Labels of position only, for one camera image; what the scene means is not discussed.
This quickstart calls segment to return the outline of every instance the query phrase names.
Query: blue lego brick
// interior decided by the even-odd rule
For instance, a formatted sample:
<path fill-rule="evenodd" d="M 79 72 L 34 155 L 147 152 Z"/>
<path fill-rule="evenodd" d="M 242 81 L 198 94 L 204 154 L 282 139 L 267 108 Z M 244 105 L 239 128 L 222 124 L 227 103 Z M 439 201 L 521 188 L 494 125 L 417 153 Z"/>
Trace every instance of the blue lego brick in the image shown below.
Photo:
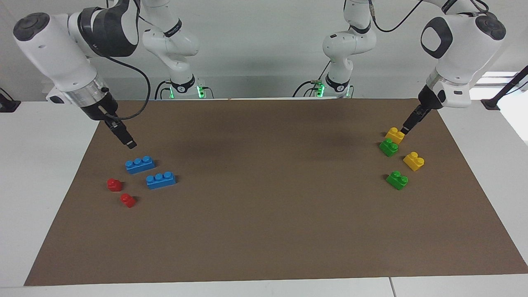
<path fill-rule="evenodd" d="M 143 159 L 137 158 L 133 162 L 128 160 L 125 163 L 125 168 L 130 174 L 147 171 L 155 167 L 154 160 L 150 156 L 144 156 Z"/>
<path fill-rule="evenodd" d="M 176 177 L 170 171 L 163 174 L 158 173 L 155 176 L 147 176 L 147 187 L 151 190 L 176 184 Z"/>

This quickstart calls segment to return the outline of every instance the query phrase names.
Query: white robotic arm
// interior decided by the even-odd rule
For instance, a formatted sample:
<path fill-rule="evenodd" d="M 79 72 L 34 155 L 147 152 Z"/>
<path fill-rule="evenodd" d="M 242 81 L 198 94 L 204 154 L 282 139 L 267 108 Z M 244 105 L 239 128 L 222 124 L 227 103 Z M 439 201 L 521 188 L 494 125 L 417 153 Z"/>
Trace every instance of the white robotic arm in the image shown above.
<path fill-rule="evenodd" d="M 180 96 L 203 96 L 186 57 L 198 54 L 198 38 L 187 31 L 171 9 L 171 0 L 144 0 L 148 20 L 154 28 L 143 33 L 143 45 L 169 69 L 171 86 Z"/>
<path fill-rule="evenodd" d="M 403 124 L 407 134 L 432 109 L 468 107 L 469 83 L 499 50 L 506 28 L 497 17 L 481 11 L 473 0 L 426 0 L 446 14 L 423 29 L 421 45 L 438 63 L 418 95 L 420 105 Z"/>
<path fill-rule="evenodd" d="M 104 121 L 130 149 L 136 143 L 117 117 L 118 104 L 87 57 L 132 54 L 138 44 L 138 16 L 139 0 L 118 0 L 111 8 L 85 8 L 70 15 L 33 13 L 13 29 L 22 52 L 55 84 L 50 100 L 69 101 L 91 119 Z"/>
<path fill-rule="evenodd" d="M 368 0 L 346 0 L 344 17 L 350 29 L 331 34 L 323 41 L 323 52 L 331 61 L 323 81 L 326 96 L 345 97 L 354 68 L 350 56 L 368 52 L 376 46 Z"/>

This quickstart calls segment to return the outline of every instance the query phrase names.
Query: white table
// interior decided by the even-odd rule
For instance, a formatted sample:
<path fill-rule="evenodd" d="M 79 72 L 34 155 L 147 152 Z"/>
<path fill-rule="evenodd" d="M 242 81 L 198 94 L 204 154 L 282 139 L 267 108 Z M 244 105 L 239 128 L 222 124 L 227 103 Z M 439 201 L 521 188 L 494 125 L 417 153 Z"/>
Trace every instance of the white table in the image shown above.
<path fill-rule="evenodd" d="M 440 114 L 527 259 L 528 146 L 480 102 Z M 71 105 L 22 103 L 0 114 L 0 296 L 528 295 L 528 275 L 22 287 L 96 127 Z"/>

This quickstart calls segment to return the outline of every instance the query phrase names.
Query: green lego brick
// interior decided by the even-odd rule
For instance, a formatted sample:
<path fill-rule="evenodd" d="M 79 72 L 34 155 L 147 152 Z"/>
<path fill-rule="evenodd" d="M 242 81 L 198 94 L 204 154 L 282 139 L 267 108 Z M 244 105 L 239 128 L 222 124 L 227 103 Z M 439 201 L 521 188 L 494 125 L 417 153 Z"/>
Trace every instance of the green lego brick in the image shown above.
<path fill-rule="evenodd" d="M 398 145 L 387 138 L 380 144 L 380 149 L 387 157 L 392 157 L 398 152 Z"/>
<path fill-rule="evenodd" d="M 409 179 L 407 177 L 403 177 L 399 171 L 392 172 L 386 180 L 398 190 L 403 189 L 409 182 Z"/>

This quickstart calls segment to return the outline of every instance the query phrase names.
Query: lego brick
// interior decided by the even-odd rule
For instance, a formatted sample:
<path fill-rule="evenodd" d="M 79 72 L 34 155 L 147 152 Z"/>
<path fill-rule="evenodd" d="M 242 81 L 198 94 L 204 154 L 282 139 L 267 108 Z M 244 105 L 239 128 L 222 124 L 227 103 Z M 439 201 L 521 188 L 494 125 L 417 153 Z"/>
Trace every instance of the lego brick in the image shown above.
<path fill-rule="evenodd" d="M 405 137 L 405 134 L 398 131 L 398 128 L 392 127 L 390 128 L 389 132 L 385 136 L 385 138 L 389 138 L 392 140 L 392 142 L 396 144 L 400 144 L 403 141 L 403 138 Z"/>
<path fill-rule="evenodd" d="M 131 208 L 136 204 L 136 199 L 134 197 L 130 196 L 129 194 L 123 194 L 121 195 L 121 202 L 123 202 L 124 205 L 126 205 L 128 208 Z"/>
<path fill-rule="evenodd" d="M 380 149 L 387 157 L 392 157 L 398 152 L 398 145 L 387 138 L 380 144 Z"/>
<path fill-rule="evenodd" d="M 121 191 L 121 189 L 123 187 L 123 184 L 119 180 L 115 180 L 115 179 L 109 179 L 106 182 L 106 185 L 108 187 L 108 190 L 110 190 L 112 192 L 119 192 L 119 191 Z"/>
<path fill-rule="evenodd" d="M 390 185 L 398 190 L 403 189 L 409 182 L 409 179 L 407 177 L 403 177 L 399 171 L 392 172 L 386 180 Z"/>
<path fill-rule="evenodd" d="M 410 154 L 405 156 L 403 161 L 413 171 L 416 171 L 416 170 L 422 168 L 422 166 L 425 164 L 425 160 L 423 158 L 418 157 L 418 153 L 417 152 L 411 152 Z"/>
<path fill-rule="evenodd" d="M 156 164 L 154 164 L 154 160 L 150 156 L 144 156 L 143 159 L 137 158 L 134 161 L 128 160 L 125 163 L 125 168 L 130 174 L 147 171 L 155 167 Z"/>
<path fill-rule="evenodd" d="M 164 174 L 158 173 L 155 176 L 147 176 L 147 187 L 151 190 L 166 187 L 168 185 L 173 185 L 176 183 L 176 177 L 170 171 L 165 172 Z"/>

